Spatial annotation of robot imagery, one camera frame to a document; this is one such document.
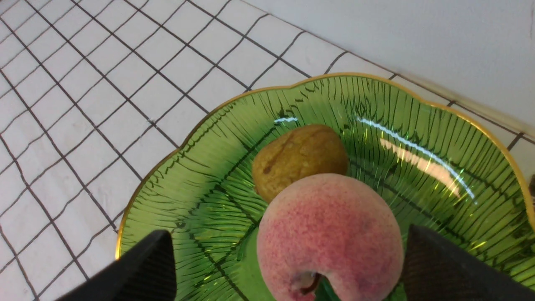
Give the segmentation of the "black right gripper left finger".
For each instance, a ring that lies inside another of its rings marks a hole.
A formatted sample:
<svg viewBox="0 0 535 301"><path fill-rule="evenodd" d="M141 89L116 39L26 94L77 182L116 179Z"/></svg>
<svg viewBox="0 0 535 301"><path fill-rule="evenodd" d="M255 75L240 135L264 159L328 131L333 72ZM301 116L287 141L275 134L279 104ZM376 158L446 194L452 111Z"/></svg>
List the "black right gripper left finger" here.
<svg viewBox="0 0 535 301"><path fill-rule="evenodd" d="M155 230L60 301L174 301L176 270L171 234Z"/></svg>

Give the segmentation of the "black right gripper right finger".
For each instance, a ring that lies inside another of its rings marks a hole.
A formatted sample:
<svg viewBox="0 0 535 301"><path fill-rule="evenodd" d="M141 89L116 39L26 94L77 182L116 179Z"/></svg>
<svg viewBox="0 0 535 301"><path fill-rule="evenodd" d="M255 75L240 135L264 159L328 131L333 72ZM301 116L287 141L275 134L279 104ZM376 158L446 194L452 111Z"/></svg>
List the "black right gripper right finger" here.
<svg viewBox="0 0 535 301"><path fill-rule="evenodd" d="M534 291L437 232L411 225L403 266L409 301L533 301Z"/></svg>

